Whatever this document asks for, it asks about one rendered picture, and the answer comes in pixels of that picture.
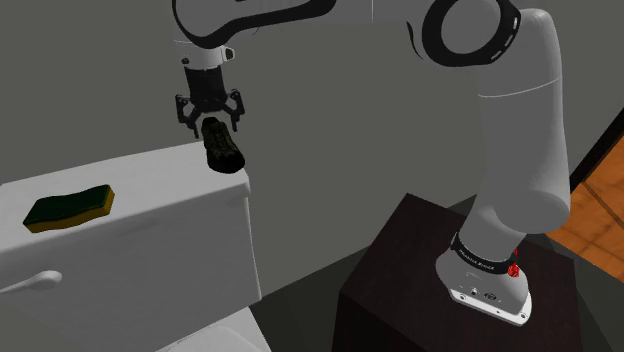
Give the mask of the green and yellow sponge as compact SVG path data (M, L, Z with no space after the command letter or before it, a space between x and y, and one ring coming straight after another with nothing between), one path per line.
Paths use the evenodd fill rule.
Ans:
M31 233L79 226L110 214L115 193L103 184L77 193L38 199L22 224Z

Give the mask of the dark robot stand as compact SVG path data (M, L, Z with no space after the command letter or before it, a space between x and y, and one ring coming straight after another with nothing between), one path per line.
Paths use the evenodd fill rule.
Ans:
M464 217L407 194L339 291L332 352L583 352L574 263L524 241L521 327L455 302L435 271Z

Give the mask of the white toilet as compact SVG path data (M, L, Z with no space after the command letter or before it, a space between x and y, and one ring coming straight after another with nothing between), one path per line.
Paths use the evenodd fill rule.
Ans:
M33 233L43 197L107 184L107 216ZM0 352L271 352L244 171L211 170L201 143L0 185Z

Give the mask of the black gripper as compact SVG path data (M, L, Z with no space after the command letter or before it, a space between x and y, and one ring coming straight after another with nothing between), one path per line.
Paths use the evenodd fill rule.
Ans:
M221 67L217 66L210 69L190 69L185 67L184 72L190 98L180 94L175 95L178 122L184 124L193 132L194 137L198 138L197 120L201 117L201 112L224 111L230 117L232 130L237 132L238 123L246 113L246 110L239 90L232 89L229 93L226 93ZM234 108L228 104L229 100L235 103ZM194 106L189 113L186 113L185 109L191 103Z

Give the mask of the dark brown shoe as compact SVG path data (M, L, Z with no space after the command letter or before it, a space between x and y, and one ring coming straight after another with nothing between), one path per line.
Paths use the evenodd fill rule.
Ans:
M245 166L245 158L232 140L227 125L216 117L202 121L201 133L208 166L219 173L233 174Z

